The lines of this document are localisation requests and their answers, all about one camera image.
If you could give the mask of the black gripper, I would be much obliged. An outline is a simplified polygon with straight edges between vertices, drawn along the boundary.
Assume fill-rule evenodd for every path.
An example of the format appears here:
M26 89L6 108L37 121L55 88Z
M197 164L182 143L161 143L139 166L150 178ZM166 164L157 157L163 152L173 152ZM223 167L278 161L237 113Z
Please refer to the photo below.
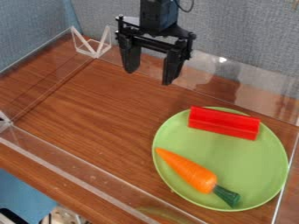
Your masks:
M151 31L141 26L138 17L119 15L117 21L117 40L126 71L131 74L139 68L142 47L167 53L163 61L163 84L170 85L179 77L185 59L189 60L193 56L195 33L185 30L178 24L162 31Z

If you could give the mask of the black blue robot arm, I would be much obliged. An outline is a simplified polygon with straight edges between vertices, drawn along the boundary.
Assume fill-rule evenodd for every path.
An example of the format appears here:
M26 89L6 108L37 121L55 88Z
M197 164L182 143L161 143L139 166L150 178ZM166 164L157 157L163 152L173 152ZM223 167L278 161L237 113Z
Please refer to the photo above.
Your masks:
M117 17L117 40L126 71L131 74L141 67L142 48L165 53L165 85L179 77L197 39L197 35L178 25L179 11L191 11L181 6L181 0L141 0L139 17Z

